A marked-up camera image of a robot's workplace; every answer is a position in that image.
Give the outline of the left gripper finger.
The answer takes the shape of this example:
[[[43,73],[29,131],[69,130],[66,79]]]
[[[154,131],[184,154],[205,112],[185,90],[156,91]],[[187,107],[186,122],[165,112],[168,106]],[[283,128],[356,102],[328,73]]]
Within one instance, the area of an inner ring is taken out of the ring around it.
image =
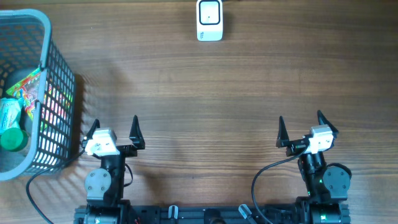
[[[90,139],[93,139],[93,134],[98,128],[100,128],[100,121],[98,119],[95,119],[90,130],[87,132],[86,136],[83,138],[81,142],[82,147],[86,147],[88,141]]]
[[[131,130],[129,133],[129,139],[132,142],[132,145],[136,149],[145,149],[146,148],[146,143],[144,140],[144,137],[142,135],[140,126],[139,126],[139,120],[137,115],[134,115],[132,125],[131,125]]]

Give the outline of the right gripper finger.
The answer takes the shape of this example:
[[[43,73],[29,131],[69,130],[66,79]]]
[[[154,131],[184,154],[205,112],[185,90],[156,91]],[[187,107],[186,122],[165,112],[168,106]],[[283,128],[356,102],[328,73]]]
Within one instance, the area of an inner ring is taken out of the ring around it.
[[[289,144],[290,144],[290,139],[285,126],[283,116],[279,116],[279,130],[276,140],[276,147],[287,147]]]
[[[319,125],[328,125],[329,128],[330,128],[331,131],[332,131],[333,137],[336,138],[337,135],[339,134],[339,131],[335,128],[334,125],[332,125],[332,124],[327,120],[327,118],[325,117],[325,115],[324,115],[320,110],[317,111],[317,118],[318,118],[318,123],[319,123]]]

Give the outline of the Haribo gummy candy bag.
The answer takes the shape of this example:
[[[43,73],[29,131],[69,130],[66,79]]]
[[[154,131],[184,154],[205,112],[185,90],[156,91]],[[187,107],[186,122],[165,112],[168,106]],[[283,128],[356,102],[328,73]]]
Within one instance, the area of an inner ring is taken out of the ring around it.
[[[70,78],[62,80],[65,74],[56,75],[49,72],[44,81],[44,89],[40,89],[40,77],[42,71],[39,68],[28,68],[16,74],[17,80],[11,81],[6,87],[5,98],[23,99],[24,105],[19,121],[20,129],[31,132],[34,123],[34,111],[39,102],[40,109],[39,129],[50,132],[55,129],[62,133],[70,130],[70,119],[73,104],[73,83]]]

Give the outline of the green lid jar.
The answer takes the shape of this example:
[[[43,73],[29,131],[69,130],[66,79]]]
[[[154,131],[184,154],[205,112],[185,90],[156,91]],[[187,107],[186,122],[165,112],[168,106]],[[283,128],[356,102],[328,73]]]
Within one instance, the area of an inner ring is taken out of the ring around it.
[[[19,128],[9,128],[1,134],[1,148],[9,152],[22,151],[28,142],[29,135]]]

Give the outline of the teal tissue packet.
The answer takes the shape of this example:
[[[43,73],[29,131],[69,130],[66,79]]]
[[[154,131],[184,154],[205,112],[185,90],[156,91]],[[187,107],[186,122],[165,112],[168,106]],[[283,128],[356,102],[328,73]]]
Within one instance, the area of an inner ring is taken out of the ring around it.
[[[20,129],[19,121],[23,109],[23,99],[1,98],[1,134],[10,128]]]

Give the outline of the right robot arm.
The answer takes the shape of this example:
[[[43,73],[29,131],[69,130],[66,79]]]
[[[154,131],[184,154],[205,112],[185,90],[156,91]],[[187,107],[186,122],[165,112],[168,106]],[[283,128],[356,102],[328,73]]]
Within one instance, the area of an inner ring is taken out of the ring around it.
[[[349,223],[348,199],[352,172],[339,163],[327,163],[323,153],[332,149],[338,129],[317,111],[318,125],[300,139],[291,140],[283,117],[279,118],[276,147],[286,148],[286,156],[297,158],[298,169],[307,188],[306,197],[292,205],[293,223]]]

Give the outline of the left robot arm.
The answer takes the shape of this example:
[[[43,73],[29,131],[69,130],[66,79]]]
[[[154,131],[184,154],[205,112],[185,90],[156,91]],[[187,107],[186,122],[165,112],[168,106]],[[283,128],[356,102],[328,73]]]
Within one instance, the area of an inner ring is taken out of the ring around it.
[[[136,157],[138,150],[146,147],[139,127],[138,117],[132,119],[129,133],[130,144],[116,144],[117,136],[111,128],[101,128],[96,119],[82,146],[89,156],[101,161],[100,167],[92,170],[85,179],[87,205],[75,212],[75,223],[140,223],[140,218],[129,200],[123,199],[125,171],[132,172],[126,158]]]

